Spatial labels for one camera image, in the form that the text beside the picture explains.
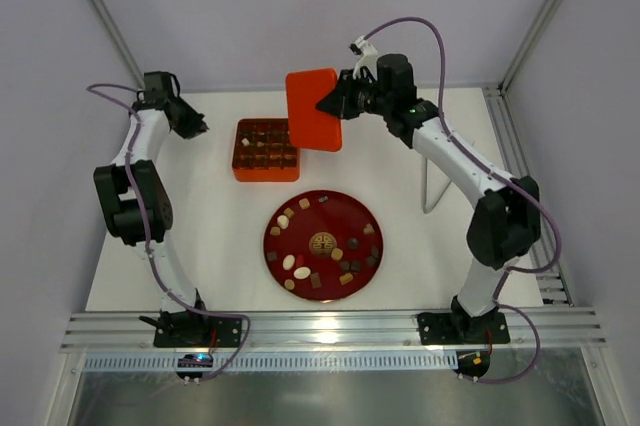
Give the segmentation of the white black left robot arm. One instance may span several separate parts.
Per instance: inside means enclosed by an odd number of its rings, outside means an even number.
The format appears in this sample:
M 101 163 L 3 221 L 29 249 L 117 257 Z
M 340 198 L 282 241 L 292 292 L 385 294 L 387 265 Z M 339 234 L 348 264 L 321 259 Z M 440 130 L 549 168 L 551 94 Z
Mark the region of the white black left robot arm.
M 174 214 L 155 161 L 170 134 L 190 140 L 208 131 L 204 115 L 181 97 L 177 76 L 143 74 L 143 88 L 97 83 L 86 91 L 124 108 L 129 129 L 116 157 L 96 168 L 93 181 L 108 233 L 132 248 L 149 267 L 161 294 L 155 329 L 158 348 L 201 347 L 211 326 L 204 302 L 181 265 L 170 237 Z

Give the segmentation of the orange compartment chocolate box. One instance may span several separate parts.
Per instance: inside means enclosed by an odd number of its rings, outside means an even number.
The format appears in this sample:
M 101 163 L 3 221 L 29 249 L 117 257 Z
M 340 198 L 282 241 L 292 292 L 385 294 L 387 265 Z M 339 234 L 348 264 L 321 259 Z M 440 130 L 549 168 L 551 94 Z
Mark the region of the orange compartment chocolate box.
M 251 145 L 245 147 L 241 140 Z M 263 148 L 257 142 L 266 144 Z M 231 168 L 239 182 L 295 182 L 300 177 L 300 150 L 290 142 L 286 118 L 245 118 L 236 128 Z

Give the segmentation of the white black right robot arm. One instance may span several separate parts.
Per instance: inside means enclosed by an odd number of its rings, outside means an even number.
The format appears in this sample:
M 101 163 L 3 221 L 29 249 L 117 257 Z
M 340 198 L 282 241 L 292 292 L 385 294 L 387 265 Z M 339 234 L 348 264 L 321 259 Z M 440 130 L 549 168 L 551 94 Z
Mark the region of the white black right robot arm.
M 449 311 L 417 317 L 424 345 L 506 344 L 509 334 L 498 298 L 508 274 L 541 235 L 535 206 L 539 187 L 514 178 L 473 150 L 442 119 L 442 110 L 422 99 L 413 67 L 402 54 L 387 54 L 377 73 L 341 71 L 336 85 L 315 108 L 341 120 L 379 115 L 389 132 L 437 166 L 473 208 L 466 233 L 471 266 Z

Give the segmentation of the dark flower chocolate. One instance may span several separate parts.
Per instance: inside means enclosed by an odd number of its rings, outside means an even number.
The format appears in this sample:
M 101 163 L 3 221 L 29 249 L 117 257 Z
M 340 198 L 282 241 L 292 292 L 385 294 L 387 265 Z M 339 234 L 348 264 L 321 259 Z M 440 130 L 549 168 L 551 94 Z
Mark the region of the dark flower chocolate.
M 357 250 L 359 248 L 359 241 L 355 238 L 350 238 L 347 241 L 347 247 L 349 250 Z

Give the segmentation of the orange box lid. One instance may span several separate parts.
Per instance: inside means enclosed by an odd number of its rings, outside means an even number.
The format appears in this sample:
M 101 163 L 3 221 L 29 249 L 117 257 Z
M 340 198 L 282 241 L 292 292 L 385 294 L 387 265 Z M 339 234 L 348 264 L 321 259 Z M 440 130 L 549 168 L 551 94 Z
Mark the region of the orange box lid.
M 337 83 L 331 68 L 291 72 L 285 77 L 290 142 L 301 149 L 338 152 L 342 148 L 341 122 L 316 106 Z

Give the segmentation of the metal tongs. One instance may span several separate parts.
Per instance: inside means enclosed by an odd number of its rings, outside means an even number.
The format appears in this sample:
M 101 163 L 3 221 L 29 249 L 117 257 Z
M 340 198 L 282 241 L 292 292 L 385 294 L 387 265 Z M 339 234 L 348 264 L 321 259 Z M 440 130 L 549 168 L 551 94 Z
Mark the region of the metal tongs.
M 421 206 L 424 214 L 435 209 L 450 184 L 451 180 L 433 161 L 422 160 Z

